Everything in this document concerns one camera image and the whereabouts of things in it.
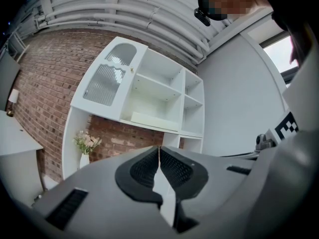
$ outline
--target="table lamp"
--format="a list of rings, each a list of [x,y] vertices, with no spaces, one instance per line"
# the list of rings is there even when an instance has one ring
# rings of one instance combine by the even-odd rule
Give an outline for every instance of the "table lamp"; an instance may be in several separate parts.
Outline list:
[[[15,104],[18,100],[18,95],[19,95],[19,91],[16,89],[13,89],[10,96],[9,96],[9,101],[10,101],[10,105],[8,107],[8,111],[6,112],[6,114],[9,117],[13,117],[13,112],[12,112],[12,105]]]

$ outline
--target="lamp shade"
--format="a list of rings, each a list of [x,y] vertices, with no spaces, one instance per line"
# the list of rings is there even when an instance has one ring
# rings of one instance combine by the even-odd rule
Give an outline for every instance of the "lamp shade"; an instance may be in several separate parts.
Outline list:
[[[9,101],[15,104],[16,101],[18,100],[18,95],[19,95],[19,91],[16,89],[13,89],[9,96]]]

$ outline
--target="white ceiling slats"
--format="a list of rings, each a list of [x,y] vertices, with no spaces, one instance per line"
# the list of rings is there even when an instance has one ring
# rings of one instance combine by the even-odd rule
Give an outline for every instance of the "white ceiling slats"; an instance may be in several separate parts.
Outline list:
[[[62,25],[111,29],[154,41],[186,63],[197,64],[209,54],[214,37],[234,24],[211,20],[206,27],[193,15],[197,7],[197,0],[29,0],[17,14],[15,25],[20,24],[19,33],[25,37]],[[44,17],[43,11],[54,15]],[[31,18],[27,24],[21,22],[26,16]]]

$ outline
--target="white baseboard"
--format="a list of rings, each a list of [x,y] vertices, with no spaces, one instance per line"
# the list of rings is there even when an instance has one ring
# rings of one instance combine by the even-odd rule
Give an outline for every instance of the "white baseboard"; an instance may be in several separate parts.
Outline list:
[[[45,174],[42,174],[42,182],[44,187],[48,190],[54,188],[56,185],[59,184],[58,182],[54,181],[53,179],[51,179],[49,176]]]

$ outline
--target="frosted glass panel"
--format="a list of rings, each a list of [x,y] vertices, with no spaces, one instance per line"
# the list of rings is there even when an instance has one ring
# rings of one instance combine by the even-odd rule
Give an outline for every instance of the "frosted glass panel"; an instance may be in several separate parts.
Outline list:
[[[133,45],[122,43],[115,46],[106,59],[123,66],[129,66],[135,54],[136,48]]]
[[[93,75],[83,98],[111,106],[124,75],[125,71],[121,69],[100,65]]]

